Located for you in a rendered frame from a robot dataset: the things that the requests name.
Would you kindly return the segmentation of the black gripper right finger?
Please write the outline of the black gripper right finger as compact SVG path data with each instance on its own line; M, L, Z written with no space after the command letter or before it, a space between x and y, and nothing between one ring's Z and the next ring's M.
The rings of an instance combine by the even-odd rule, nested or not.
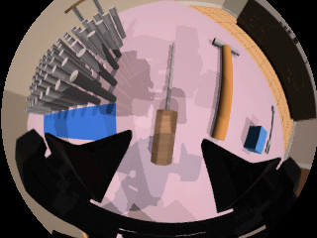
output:
M201 150L213 185L217 213L233 209L233 203L245 195L262 175L274 170L281 162L281 158L274 158L250 163L207 139L202 139Z

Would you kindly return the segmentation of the blue cube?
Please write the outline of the blue cube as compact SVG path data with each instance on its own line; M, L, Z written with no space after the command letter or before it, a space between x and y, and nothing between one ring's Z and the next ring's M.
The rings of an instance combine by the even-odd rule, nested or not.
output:
M264 143L266 140L266 131L265 127L257 126L249 127L249 134L247 134L247 139L245 146L246 150L250 150L250 152L257 152L257 154L262 154Z

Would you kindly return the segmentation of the blue flat strip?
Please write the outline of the blue flat strip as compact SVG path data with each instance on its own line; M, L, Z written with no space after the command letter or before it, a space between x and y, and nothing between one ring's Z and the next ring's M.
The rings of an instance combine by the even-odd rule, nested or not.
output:
M99 104L44 115L44 134L57 138L100 140L116 134L116 104Z

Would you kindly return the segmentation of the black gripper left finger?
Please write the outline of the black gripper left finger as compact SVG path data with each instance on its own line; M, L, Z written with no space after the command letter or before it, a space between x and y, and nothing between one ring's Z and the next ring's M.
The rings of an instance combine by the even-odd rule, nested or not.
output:
M91 199L103 201L123 156L126 156L132 139L132 130L126 130L94 142L74 144L57 138L51 132L44 134L49 150L75 173L86 187Z

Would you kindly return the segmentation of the hammer with orange handle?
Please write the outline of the hammer with orange handle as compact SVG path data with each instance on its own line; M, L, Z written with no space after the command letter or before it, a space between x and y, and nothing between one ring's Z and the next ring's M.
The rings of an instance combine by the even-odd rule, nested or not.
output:
M227 126L230 122L230 112L231 112L231 99L233 99L233 63L231 53L234 55L240 55L237 49L222 43L221 40L213 40L213 45L218 48L222 48L222 80L221 80L221 92L219 92L219 104L218 104L218 114L214 122L214 131L211 139L225 140L227 134Z

